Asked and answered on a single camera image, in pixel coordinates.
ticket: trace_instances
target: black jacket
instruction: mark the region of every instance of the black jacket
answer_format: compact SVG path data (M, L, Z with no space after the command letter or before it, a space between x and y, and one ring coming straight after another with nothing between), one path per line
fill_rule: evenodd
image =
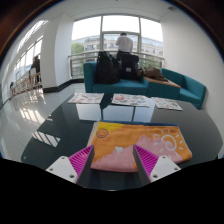
M37 59L33 62L30 69L36 68L36 73L40 72L40 59Z
M12 88L12 86L13 86L13 83L14 83L14 82L11 82L11 84L10 84L10 89Z

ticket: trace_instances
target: ceiling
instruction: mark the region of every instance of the ceiling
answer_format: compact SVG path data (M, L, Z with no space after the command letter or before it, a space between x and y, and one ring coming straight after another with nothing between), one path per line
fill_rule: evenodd
M52 20L66 14L74 20L99 14L132 14L160 21L170 13L171 5L161 0L66 0L57 3L39 16Z

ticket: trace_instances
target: tree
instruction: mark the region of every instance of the tree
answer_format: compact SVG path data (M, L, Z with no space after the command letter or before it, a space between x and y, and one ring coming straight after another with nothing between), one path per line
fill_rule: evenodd
M84 46L80 43L72 43L71 54L79 54L84 52Z
M83 53L84 52L84 46L80 43L72 43L72 46L71 46L71 54L80 54L80 53ZM76 63L76 66L74 68L80 68L79 72L77 71L72 71L72 75L73 76L77 76L77 75L83 75L83 64L84 64L84 60L81 59L80 61L80 65L77 67L77 63Z
M146 55L146 59L148 60L144 59L139 60L139 68L140 67L147 68L149 65L157 69L160 69L162 67L161 66L162 60L157 58L156 56Z

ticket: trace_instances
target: white wall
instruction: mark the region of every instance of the white wall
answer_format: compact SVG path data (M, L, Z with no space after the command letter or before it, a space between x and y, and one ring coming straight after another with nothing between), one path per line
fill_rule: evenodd
M161 19L161 26L164 68L207 87L203 109L216 123L224 140L224 66L215 45L195 21L177 9Z
M55 41L55 75L57 85L65 83L71 79L70 59L71 55L71 37L74 21L66 15L63 15L58 26Z
M171 4L163 0L66 0L48 9L43 16L53 20L61 14L66 14L73 20L98 14L132 14L160 20L168 13Z
M55 87L70 80L68 55L74 21L66 15L49 21L41 47L41 78L43 88Z

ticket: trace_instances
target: backpack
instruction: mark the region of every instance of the backpack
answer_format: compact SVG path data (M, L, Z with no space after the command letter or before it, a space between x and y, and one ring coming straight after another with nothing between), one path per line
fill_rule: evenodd
M119 63L106 51L98 53L95 82L114 84L120 81Z
M121 79L139 79L137 76L139 57L132 54L121 55Z

